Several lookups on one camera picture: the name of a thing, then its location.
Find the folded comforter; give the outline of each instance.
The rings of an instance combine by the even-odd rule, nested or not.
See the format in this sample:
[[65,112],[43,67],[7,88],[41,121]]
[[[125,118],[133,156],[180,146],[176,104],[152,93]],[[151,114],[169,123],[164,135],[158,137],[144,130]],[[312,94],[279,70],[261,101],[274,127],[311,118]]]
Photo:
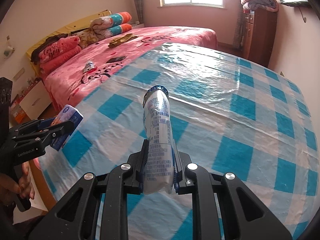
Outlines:
[[116,14],[111,14],[108,16],[100,17],[95,19],[91,24],[90,28],[94,31],[96,30],[104,30],[113,26],[118,26],[123,23],[127,23],[132,19],[130,13],[121,12]]
[[243,5],[244,13],[248,13],[250,10],[254,11],[258,8],[270,12],[279,10],[279,4],[276,0],[241,0],[241,4]]
[[39,53],[40,63],[46,63],[49,60],[52,60],[57,56],[75,48],[79,42],[80,38],[78,36],[61,38],[57,42],[47,46]]
[[98,37],[99,41],[102,41],[104,39],[128,32],[130,30],[132,30],[132,26],[128,23],[125,23],[104,30],[95,30],[94,32],[96,33],[96,36]]
[[42,43],[38,48],[36,48],[32,53],[31,53],[31,62],[34,62],[37,64],[40,59],[39,59],[39,53],[44,50],[47,46],[55,43],[56,41],[60,40],[61,38],[66,38],[68,37],[67,33],[62,33],[58,35],[51,36],[45,40],[44,43]]
[[81,51],[79,46],[57,56],[56,58],[49,60],[46,63],[40,64],[40,68],[42,68],[45,74],[50,74],[52,71],[56,70],[62,64],[66,63],[73,56],[77,55]]

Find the wooden floor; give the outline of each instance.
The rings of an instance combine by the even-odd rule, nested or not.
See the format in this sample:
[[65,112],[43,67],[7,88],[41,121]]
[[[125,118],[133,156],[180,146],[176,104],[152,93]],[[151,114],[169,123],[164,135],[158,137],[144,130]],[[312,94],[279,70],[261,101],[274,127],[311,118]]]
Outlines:
[[59,112],[56,111],[53,107],[52,104],[50,104],[43,112],[42,114],[38,117],[38,119],[48,119],[51,117],[54,117],[56,115],[58,115]]
[[242,51],[239,49],[232,48],[231,45],[218,43],[218,51],[222,51],[231,55],[235,55],[237,57],[242,57]]
[[[49,119],[52,117],[55,117],[59,114],[59,112],[57,112],[53,105],[50,104],[43,112],[42,114],[38,117],[38,119]],[[25,118],[22,119],[21,123],[25,123],[25,122],[29,122],[31,121],[29,116],[26,116]]]

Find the plastic sheet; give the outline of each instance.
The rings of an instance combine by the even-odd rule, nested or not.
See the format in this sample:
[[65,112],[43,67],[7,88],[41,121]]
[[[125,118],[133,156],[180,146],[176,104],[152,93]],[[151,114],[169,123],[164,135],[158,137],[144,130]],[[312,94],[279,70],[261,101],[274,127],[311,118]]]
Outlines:
[[[191,45],[148,51],[77,106],[84,116],[77,131],[57,155],[40,159],[54,196],[141,149],[141,103],[157,84],[169,91],[178,150],[211,172],[235,173],[299,236],[318,183],[316,139],[301,91],[262,66]],[[128,227],[132,239],[191,239],[191,196],[129,195]]]

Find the pink bedspread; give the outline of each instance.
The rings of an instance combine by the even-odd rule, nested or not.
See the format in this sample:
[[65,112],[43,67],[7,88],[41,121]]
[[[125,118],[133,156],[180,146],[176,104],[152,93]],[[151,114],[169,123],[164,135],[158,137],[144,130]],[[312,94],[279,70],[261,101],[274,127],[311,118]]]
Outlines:
[[[211,29],[175,26],[148,27],[134,29],[130,33],[134,33],[138,38],[115,48],[109,48],[109,42],[124,34],[99,41],[83,49],[48,76],[43,77],[44,85],[49,91],[56,110],[61,110],[66,104],[76,106],[110,75],[165,42],[217,48],[216,33]],[[126,56],[126,58],[120,62],[106,64],[109,59],[121,56]],[[84,74],[83,69],[88,61],[94,62],[96,69]]]

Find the white bottle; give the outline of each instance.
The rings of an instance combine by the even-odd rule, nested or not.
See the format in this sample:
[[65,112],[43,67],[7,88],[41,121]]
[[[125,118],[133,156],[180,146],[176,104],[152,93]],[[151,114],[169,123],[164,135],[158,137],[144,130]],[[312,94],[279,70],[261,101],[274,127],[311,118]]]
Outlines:
[[145,166],[143,193],[172,192],[174,151],[168,91],[157,85],[145,94],[143,123],[149,140]]

